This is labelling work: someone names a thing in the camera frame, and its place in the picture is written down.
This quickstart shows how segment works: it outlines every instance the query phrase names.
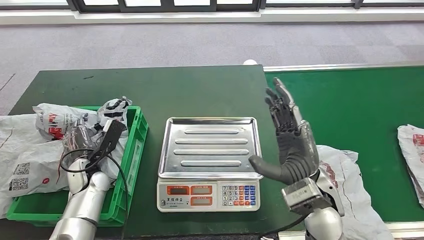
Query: robotic arm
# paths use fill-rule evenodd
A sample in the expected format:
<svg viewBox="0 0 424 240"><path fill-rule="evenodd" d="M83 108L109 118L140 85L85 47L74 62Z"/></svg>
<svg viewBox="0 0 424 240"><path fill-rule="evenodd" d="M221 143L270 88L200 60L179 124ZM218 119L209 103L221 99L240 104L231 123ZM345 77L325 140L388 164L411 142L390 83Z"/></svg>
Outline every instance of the robotic arm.
<svg viewBox="0 0 424 240"><path fill-rule="evenodd" d="M345 211L336 187L318 168L320 160L309 122L303 120L284 84L278 78L273 84L278 94L267 88L265 102L275 126L280 165L255 155L249 161L259 174L287 185L281 193L289 210L307 216L305 239L339 240Z"/></svg>
<svg viewBox="0 0 424 240"><path fill-rule="evenodd" d="M126 126L117 120L108 120L103 127L104 139L96 149L82 148L77 151L91 151L87 158L77 158L69 168L60 166L67 172L69 183L68 202L49 240L93 240L97 224L109 190L108 176L101 172L98 163L116 147Z"/></svg>

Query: white plastic bag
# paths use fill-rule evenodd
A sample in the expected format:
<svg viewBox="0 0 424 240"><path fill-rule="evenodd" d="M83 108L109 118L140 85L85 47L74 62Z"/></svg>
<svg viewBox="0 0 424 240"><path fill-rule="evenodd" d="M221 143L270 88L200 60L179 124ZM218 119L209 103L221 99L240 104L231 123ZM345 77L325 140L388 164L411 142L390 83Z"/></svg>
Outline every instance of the white plastic bag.
<svg viewBox="0 0 424 240"><path fill-rule="evenodd" d="M6 214L8 213L9 207L12 205L13 199L9 198L0 198L0 219L5 219Z"/></svg>
<svg viewBox="0 0 424 240"><path fill-rule="evenodd" d="M319 168L325 171L341 198L345 216L343 237L346 240L393 240L393 236L371 206L356 164L358 153L318 145Z"/></svg>
<svg viewBox="0 0 424 240"><path fill-rule="evenodd" d="M50 103L33 106L32 110L37 114L35 126L47 140L62 139L74 122L86 113L89 128L97 123L97 113L91 110Z"/></svg>
<svg viewBox="0 0 424 240"><path fill-rule="evenodd" d="M424 129L406 125L397 128L397 139L421 207L424 208Z"/></svg>
<svg viewBox="0 0 424 240"><path fill-rule="evenodd" d="M68 185L60 170L62 141L47 141L34 127L36 114L0 116L0 199L49 193Z"/></svg>
<svg viewBox="0 0 424 240"><path fill-rule="evenodd" d="M125 96L122 98L115 98L107 101L101 108L97 110L97 117L100 125L103 127L107 120L115 119L125 124L127 130L123 131L118 144L116 144L115 150L112 151L112 157L121 164L122 157L124 155L124 149L128 141L128 125L127 125L127 112L128 106L131 106L133 102L127 99ZM115 180L118 177L119 169L115 163L109 158L103 159L99 162L100 170L104 172L111 180Z"/></svg>

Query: green table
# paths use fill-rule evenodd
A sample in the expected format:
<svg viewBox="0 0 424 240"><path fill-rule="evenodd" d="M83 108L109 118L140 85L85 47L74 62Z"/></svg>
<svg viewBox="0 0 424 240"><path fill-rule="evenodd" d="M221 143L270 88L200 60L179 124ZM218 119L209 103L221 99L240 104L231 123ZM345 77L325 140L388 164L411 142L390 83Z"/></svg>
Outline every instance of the green table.
<svg viewBox="0 0 424 240"><path fill-rule="evenodd" d="M10 114L31 113L39 103L101 106L126 96L141 107L149 124L126 235L254 233L297 217L285 206L281 183L261 180L260 210L233 213L161 213L156 208L156 183L169 117L255 117L263 156L278 161L265 87L259 65L41 71ZM103 228L98 236L117 236L119 231Z"/></svg>
<svg viewBox="0 0 424 240"><path fill-rule="evenodd" d="M282 184L261 180L257 212L160 213L160 150L169 117L252 116L258 120L264 159L276 163L277 145L263 97L266 80L280 77L310 121L317 144L359 152L365 188L384 221L424 220L396 138L400 125L424 127L424 67L277 68L266 69L265 75L259 65L41 71L10 114L30 113L31 106L43 102L98 106L127 96L141 107L149 132L126 235L255 233L297 217L287 211ZM93 95L93 89L101 94ZM119 229L98 231L99 236L118 234Z"/></svg>

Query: gray carpet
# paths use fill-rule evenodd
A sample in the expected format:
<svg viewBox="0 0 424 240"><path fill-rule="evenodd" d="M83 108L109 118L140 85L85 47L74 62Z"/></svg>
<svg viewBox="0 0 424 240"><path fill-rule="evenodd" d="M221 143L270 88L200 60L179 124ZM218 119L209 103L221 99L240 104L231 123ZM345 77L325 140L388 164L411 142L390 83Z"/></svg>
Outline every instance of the gray carpet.
<svg viewBox="0 0 424 240"><path fill-rule="evenodd" d="M0 26L0 115L40 70L424 61L424 23Z"/></svg>

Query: green plastic basket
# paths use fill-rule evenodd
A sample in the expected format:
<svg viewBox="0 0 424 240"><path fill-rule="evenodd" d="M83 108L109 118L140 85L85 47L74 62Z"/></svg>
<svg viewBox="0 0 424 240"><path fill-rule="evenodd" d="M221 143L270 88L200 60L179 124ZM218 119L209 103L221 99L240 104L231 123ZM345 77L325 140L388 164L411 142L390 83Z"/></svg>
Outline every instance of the green plastic basket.
<svg viewBox="0 0 424 240"><path fill-rule="evenodd" d="M78 106L76 108L93 111L99 109L98 106ZM123 152L121 167L128 185L128 207L130 207L148 124L139 106L129 106L126 116L129 136ZM120 227L124 224L126 217L124 194L125 187L119 174L115 187L106 193L98 226ZM61 218L67 202L68 191L35 193L16 197L7 212L7 219L27 222L37 227L51 227L56 225Z"/></svg>

